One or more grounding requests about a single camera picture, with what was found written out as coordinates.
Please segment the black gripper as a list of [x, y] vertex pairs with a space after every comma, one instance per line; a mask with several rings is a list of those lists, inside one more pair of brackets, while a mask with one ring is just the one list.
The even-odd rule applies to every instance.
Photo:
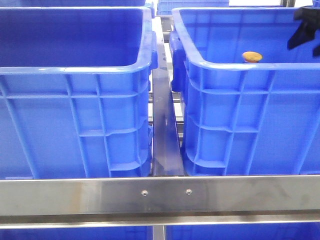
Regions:
[[293, 19], [301, 21], [301, 23], [287, 41], [288, 50], [293, 50], [316, 38], [316, 32], [320, 29], [320, 8], [314, 6], [300, 7], [294, 12]]

